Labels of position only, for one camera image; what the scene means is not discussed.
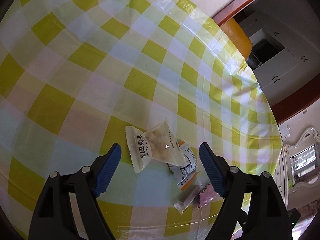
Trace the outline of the pink bar wrapper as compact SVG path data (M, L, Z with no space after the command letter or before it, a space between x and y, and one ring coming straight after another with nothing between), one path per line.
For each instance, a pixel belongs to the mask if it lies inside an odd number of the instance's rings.
M215 192L212 184L206 185L199 194L199 205L198 208L202 208L208 205L211 201L215 199L217 193Z

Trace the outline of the white orange barcode packet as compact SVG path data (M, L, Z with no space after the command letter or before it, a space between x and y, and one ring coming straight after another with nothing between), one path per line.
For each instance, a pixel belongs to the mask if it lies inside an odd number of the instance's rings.
M178 188L181 191L187 189L188 186L192 184L192 182L196 179L196 176L199 172L197 169L197 161L196 156L193 153L191 147L184 141L179 140L178 145L180 147L180 151L184 156L185 165L183 166L175 166L168 164L168 168L174 177L174 181Z

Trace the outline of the clear purple bar packet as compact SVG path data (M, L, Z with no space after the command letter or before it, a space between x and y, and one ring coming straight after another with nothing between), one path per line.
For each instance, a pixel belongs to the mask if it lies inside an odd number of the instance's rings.
M174 204L174 208L182 215L193 200L197 198L201 192L204 192L208 186L209 183L202 184L198 179L195 182L192 182Z

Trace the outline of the white packet red seal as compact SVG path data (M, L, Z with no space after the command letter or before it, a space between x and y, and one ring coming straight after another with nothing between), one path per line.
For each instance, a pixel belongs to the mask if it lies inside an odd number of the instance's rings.
M126 126L125 136L136 173L142 172L151 160L178 167L187 163L166 121L146 132Z

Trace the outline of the white ornate dressing table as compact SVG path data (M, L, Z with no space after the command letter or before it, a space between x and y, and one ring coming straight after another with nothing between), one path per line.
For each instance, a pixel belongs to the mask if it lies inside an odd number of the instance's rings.
M319 164L313 146L312 162L305 165L297 174L292 173L290 155L287 146L283 146L273 175L286 208L300 208L319 199Z

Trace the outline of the ornate white mirror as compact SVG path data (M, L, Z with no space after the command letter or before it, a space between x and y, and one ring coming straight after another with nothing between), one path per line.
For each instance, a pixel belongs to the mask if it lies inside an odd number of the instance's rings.
M284 144L289 193L319 184L319 131L307 128L294 144Z

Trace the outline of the green checkered tablecloth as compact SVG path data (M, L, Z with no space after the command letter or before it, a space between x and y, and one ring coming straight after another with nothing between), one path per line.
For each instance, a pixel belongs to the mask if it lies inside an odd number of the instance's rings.
M49 174L121 161L98 204L117 239L204 239L222 199L178 213L167 164L135 173L125 127L166 121L242 171L273 173L281 138L245 59L190 0L14 0L1 21L1 208L27 239Z

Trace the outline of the white wardrobe cabinet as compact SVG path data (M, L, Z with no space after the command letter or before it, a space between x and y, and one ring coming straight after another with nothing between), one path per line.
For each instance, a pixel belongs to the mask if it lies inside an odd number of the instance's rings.
M274 18L254 12L240 26L252 43L247 64L271 106L319 74L319 53Z

